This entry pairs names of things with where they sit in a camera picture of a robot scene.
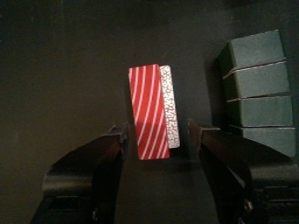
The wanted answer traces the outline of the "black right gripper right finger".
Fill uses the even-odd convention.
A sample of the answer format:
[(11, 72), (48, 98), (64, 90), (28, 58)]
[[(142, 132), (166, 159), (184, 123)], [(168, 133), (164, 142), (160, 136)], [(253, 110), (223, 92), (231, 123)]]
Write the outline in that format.
[(269, 146), (188, 121), (219, 224), (299, 224), (299, 165)]

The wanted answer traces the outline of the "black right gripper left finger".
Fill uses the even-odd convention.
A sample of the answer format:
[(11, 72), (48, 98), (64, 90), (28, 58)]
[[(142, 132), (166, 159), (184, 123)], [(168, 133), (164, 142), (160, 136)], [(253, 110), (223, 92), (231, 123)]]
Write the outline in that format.
[(114, 224), (128, 125), (112, 128), (51, 166), (31, 224)]

